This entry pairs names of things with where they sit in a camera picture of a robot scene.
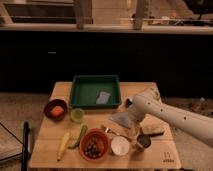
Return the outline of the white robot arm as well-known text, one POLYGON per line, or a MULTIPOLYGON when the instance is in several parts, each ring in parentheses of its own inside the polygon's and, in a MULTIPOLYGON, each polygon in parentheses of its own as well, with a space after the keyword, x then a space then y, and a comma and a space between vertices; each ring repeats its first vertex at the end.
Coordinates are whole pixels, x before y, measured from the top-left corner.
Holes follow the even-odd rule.
POLYGON ((135 94, 129 110, 140 119, 145 114, 158 117, 213 148, 213 118, 163 103, 157 89, 147 88, 135 94))

